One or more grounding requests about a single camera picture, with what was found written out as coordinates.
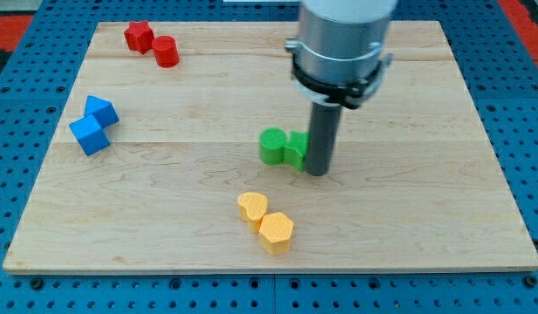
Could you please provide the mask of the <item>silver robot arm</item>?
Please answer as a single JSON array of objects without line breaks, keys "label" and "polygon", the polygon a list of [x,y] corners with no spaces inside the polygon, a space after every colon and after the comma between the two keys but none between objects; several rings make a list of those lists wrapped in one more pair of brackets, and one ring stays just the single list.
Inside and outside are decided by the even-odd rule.
[{"label": "silver robot arm", "polygon": [[359,108],[380,87],[392,55],[382,56],[397,0],[302,0],[292,55],[297,90],[321,106]]}]

